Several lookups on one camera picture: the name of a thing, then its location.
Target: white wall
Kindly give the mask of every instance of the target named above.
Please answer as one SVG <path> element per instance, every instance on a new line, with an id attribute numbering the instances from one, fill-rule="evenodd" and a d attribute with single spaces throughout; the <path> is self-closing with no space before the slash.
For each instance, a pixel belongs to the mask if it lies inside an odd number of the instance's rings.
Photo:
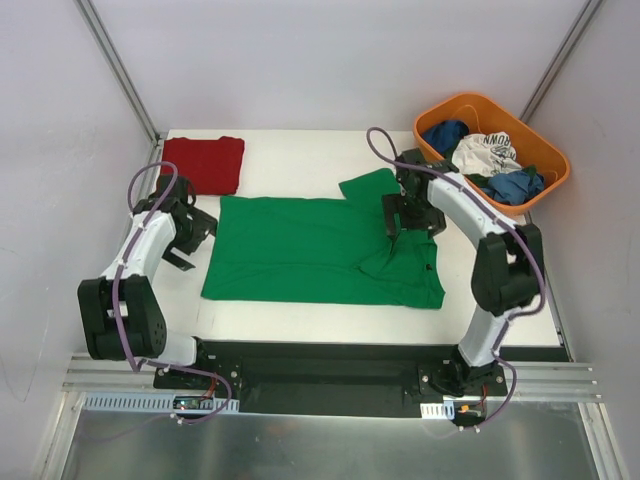
<path id="1" fill-rule="evenodd" d="M 640 2 L 607 2 L 532 125 L 565 151 L 568 183 L 534 212 L 577 358 L 593 361 L 640 478 Z"/>
<path id="2" fill-rule="evenodd" d="M 113 258 L 149 143 L 71 0 L 0 2 L 0 478 L 32 479 L 76 288 Z"/>
<path id="3" fill-rule="evenodd" d="M 464 90 L 516 114 L 584 0 L 95 0 L 159 129 L 409 130 Z"/>

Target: metal floor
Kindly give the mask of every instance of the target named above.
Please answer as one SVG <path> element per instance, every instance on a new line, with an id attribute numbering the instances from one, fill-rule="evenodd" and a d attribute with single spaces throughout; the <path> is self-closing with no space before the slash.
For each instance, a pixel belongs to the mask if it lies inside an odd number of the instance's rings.
<path id="1" fill-rule="evenodd" d="M 576 404 L 513 403 L 480 433 L 447 421 L 225 414 L 196 426 L 83 411 L 65 480 L 596 479 Z"/>

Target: cable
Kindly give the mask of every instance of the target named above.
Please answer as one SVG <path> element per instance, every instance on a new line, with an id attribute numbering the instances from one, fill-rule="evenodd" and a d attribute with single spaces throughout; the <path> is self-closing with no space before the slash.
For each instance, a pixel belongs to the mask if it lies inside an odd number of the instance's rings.
<path id="1" fill-rule="evenodd" d="M 463 108 L 470 108 L 471 110 L 473 110 L 473 113 L 475 113 L 475 114 L 476 114 L 476 125 L 478 125 L 478 131 L 479 131 L 480 133 L 484 133 L 484 132 L 482 131 L 482 129 L 480 128 L 480 116 L 478 115 L 478 111 L 477 111 L 477 110 L 476 110 L 476 108 L 475 108 L 473 105 L 471 105 L 470 103 L 466 103 L 466 104 L 462 105 L 461 107 L 459 107 L 455 112 L 453 112 L 453 113 L 451 114 L 451 116 L 449 117 L 449 120 L 453 120 L 453 119 L 454 119 L 454 117 L 457 115 L 457 113 L 458 113 L 460 110 L 462 110 Z"/>
<path id="2" fill-rule="evenodd" d="M 131 240 L 129 240 L 129 243 L 127 244 L 127 246 L 124 249 L 124 252 L 122 254 L 122 258 L 118 261 L 118 267 L 116 269 L 116 273 L 115 273 L 115 276 L 114 276 L 114 279 L 113 279 L 113 285 L 112 285 L 112 289 L 111 289 L 111 301 L 113 303 L 113 312 L 114 312 L 114 318 L 115 318 L 115 321 L 116 321 L 116 327 L 118 329 L 118 336 L 120 337 L 120 342 L 122 343 L 122 349 L 124 350 L 124 353 L 125 353 L 125 356 L 127 358 L 127 361 L 129 362 L 129 365 L 131 366 L 131 370 L 133 370 L 136 373 L 139 373 L 140 372 L 140 368 L 142 367 L 142 365 L 147 363 L 148 365 L 151 365 L 152 367 L 163 368 L 163 369 L 165 369 L 167 371 L 169 369 L 172 369 L 172 370 L 179 370 L 179 371 L 185 372 L 185 373 L 191 373 L 191 374 L 195 374 L 195 375 L 202 375 L 202 376 L 205 376 L 205 377 L 210 377 L 213 381 L 219 381 L 225 386 L 225 388 L 227 390 L 227 398 L 218 408 L 214 409 L 211 413 L 209 413 L 209 414 L 207 414 L 207 415 L 205 415 L 203 417 L 200 417 L 198 419 L 179 418 L 179 420 L 178 420 L 178 423 L 186 423 L 186 424 L 192 425 L 192 424 L 196 424 L 196 423 L 202 423 L 202 422 L 214 417 L 220 411 L 224 410 L 227 407 L 227 405 L 231 401 L 231 395 L 232 395 L 231 385 L 229 385 L 229 382 L 227 382 L 227 380 L 225 380 L 220 375 L 217 375 L 217 374 L 212 373 L 212 372 L 205 372 L 203 370 L 197 370 L 197 369 L 188 368 L 188 367 L 182 367 L 182 366 L 178 366 L 178 365 L 169 365 L 169 364 L 166 364 L 166 363 L 155 362 L 155 361 L 146 360 L 146 359 L 142 359 L 142 360 L 140 360 L 140 362 L 138 362 L 136 364 L 136 360 L 135 360 L 135 358 L 133 356 L 133 352 L 131 351 L 131 345 L 129 345 L 129 339 L 127 338 L 127 332 L 126 332 L 126 329 L 124 327 L 124 321 L 122 319 L 122 312 L 120 311 L 120 293 L 119 293 L 120 292 L 120 288 L 119 287 L 120 287 L 120 281 L 122 280 L 122 274 L 123 274 L 124 269 L 126 267 L 127 261 L 129 260 L 129 256 L 131 255 L 131 252 L 133 251 L 136 243 L 140 239 L 140 236 L 142 235 L 142 232 L 144 232 L 147 224 L 149 223 L 149 221 L 151 220 L 153 215 L 156 213 L 158 208 L 160 208 L 160 205 L 162 205 L 162 202 L 165 201 L 165 199 L 167 198 L 167 196 L 171 192 L 171 189 L 175 185 L 176 180 L 178 178 L 178 169 L 173 163 L 170 163 L 170 162 L 151 163 L 149 165 L 146 165 L 146 166 L 142 167 L 140 170 L 138 170 L 135 173 L 135 175 L 131 179 L 131 182 L 129 182 L 129 187 L 127 188 L 127 203 L 129 204 L 129 209 L 131 210 L 131 212 L 133 212 L 134 206 L 133 206 L 131 195 L 132 195 L 133 187 L 134 187 L 134 184 L 135 184 L 136 180 L 145 171 L 147 171 L 147 170 L 149 170 L 151 168 L 159 167 L 159 166 L 167 166 L 167 167 L 171 168 L 171 170 L 173 171 L 172 176 L 171 176 L 171 180 L 169 181 L 169 184 L 167 185 L 166 189 L 156 199 L 156 201 L 152 205 L 151 209 L 145 215 L 145 217 L 142 220 L 142 222 L 138 225 L 136 231 L 131 236 Z M 127 430 L 126 432 L 124 432 L 122 434 L 119 434 L 119 435 L 117 435 L 115 437 L 112 437 L 112 438 L 113 439 L 119 438 L 120 436 L 126 435 L 127 433 L 130 433 L 130 432 L 132 432 L 134 430 L 136 430 L 136 428 Z"/>
<path id="3" fill-rule="evenodd" d="M 215 392 L 216 390 L 216 385 L 218 384 L 218 381 L 215 379 L 211 380 L 211 385 L 209 386 L 209 388 L 207 389 L 206 392 L 204 392 L 201 396 L 200 396 L 200 400 L 210 400 L 211 397 L 213 396 L 213 392 Z"/>
<path id="4" fill-rule="evenodd" d="M 487 401 L 487 395 L 489 393 L 489 389 L 487 388 L 487 384 L 484 383 L 482 384 L 482 394 L 480 395 L 480 401 L 478 403 L 474 403 L 469 405 L 470 407 L 477 407 L 478 405 L 480 405 L 482 407 L 482 411 L 486 411 L 486 401 Z"/>
<path id="5" fill-rule="evenodd" d="M 509 225 L 508 223 L 503 221 L 498 215 L 496 215 L 496 213 L 491 208 L 489 208 L 480 198 L 478 198 L 474 193 L 472 193 L 472 191 L 467 186 L 461 184 L 456 179 L 451 178 L 450 176 L 445 175 L 445 174 L 443 174 L 441 172 L 438 172 L 437 170 L 434 170 L 434 169 L 429 168 L 427 166 L 410 165 L 410 164 L 398 162 L 396 160 L 393 160 L 393 159 L 383 155 L 373 145 L 373 141 L 371 140 L 371 134 L 373 132 L 380 132 L 386 137 L 387 141 L 389 142 L 389 145 L 391 146 L 391 150 L 392 150 L 395 158 L 398 158 L 398 150 L 396 149 L 396 146 L 393 143 L 393 140 L 391 139 L 391 136 L 389 135 L 389 133 L 387 133 L 386 130 L 384 130 L 384 129 L 380 128 L 380 127 L 371 127 L 371 128 L 369 128 L 367 130 L 367 144 L 369 145 L 369 148 L 371 149 L 371 151 L 378 158 L 380 158 L 384 162 L 387 162 L 387 163 L 389 163 L 391 165 L 394 165 L 397 168 L 405 168 L 407 170 L 416 170 L 416 171 L 419 171 L 419 172 L 428 173 L 430 175 L 433 175 L 436 178 L 444 180 L 445 182 L 449 183 L 450 185 L 453 185 L 455 188 L 457 188 L 460 191 L 460 193 L 466 195 L 474 204 L 476 204 L 476 206 L 484 214 L 486 214 L 494 223 L 496 223 L 500 227 L 504 228 L 515 239 L 515 241 L 518 243 L 518 245 L 520 246 L 520 248 L 524 252 L 525 256 L 527 257 L 527 260 L 529 261 L 529 264 L 533 268 L 533 272 L 534 272 L 534 274 L 536 276 L 536 280 L 538 282 L 538 288 L 540 290 L 540 302 L 532 310 L 517 311 L 517 312 L 511 313 L 509 315 L 509 317 L 507 317 L 507 321 L 505 322 L 504 326 L 502 327 L 502 330 L 498 334 L 498 337 L 496 338 L 496 341 L 495 341 L 495 343 L 493 344 L 493 346 L 491 348 L 491 354 L 493 355 L 493 358 L 500 365 L 503 365 L 503 366 L 507 367 L 509 370 L 511 370 L 513 378 L 511 380 L 511 388 L 509 389 L 509 392 L 507 393 L 507 396 L 505 397 L 504 401 L 496 409 L 495 412 L 493 412 L 490 416 L 488 416 L 486 418 L 486 420 L 484 422 L 482 422 L 482 424 L 484 425 L 487 422 L 493 420 L 502 411 L 504 411 L 504 408 L 509 404 L 509 402 L 513 398 L 513 394 L 515 393 L 516 384 L 517 384 L 517 381 L 518 381 L 518 375 L 516 373 L 516 369 L 515 369 L 515 367 L 513 367 L 513 365 L 511 365 L 510 363 L 508 363 L 505 360 L 503 360 L 502 358 L 500 358 L 500 356 L 498 355 L 498 348 L 502 344 L 502 340 L 504 339 L 505 335 L 507 334 L 507 331 L 509 330 L 509 326 L 511 325 L 511 323 L 516 318 L 535 315 L 535 314 L 539 313 L 540 311 L 542 311 L 542 309 L 544 308 L 544 304 L 546 302 L 546 288 L 545 288 L 544 277 L 542 275 L 542 271 L 540 270 L 540 267 L 538 266 L 538 263 L 536 262 L 536 260 L 535 260 L 535 258 L 533 256 L 533 253 L 531 253 L 531 250 L 529 250 L 529 247 L 527 247 L 527 244 L 524 242 L 524 240 L 522 238 L 520 238 L 520 235 L 518 235 L 518 233 L 515 231 L 515 229 L 511 225 Z"/>

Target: green shirt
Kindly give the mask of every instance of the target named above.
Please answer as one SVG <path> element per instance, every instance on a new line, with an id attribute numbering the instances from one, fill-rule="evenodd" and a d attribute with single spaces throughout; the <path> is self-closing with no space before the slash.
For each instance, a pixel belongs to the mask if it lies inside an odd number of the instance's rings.
<path id="1" fill-rule="evenodd" d="M 222 197 L 202 296 L 211 300 L 440 308 L 436 244 L 402 232 L 392 248 L 381 169 L 340 184 L 345 200 Z"/>

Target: folded red shirt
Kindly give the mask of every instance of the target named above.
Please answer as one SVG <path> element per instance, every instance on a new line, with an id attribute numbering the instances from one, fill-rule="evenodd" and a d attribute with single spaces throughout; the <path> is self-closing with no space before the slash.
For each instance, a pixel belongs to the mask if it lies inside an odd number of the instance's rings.
<path id="1" fill-rule="evenodd" d="M 193 183 L 196 195 L 232 195 L 240 183 L 244 140 L 172 138 L 164 142 L 162 160 L 174 163 L 178 174 Z M 171 173 L 162 167 L 161 173 Z"/>

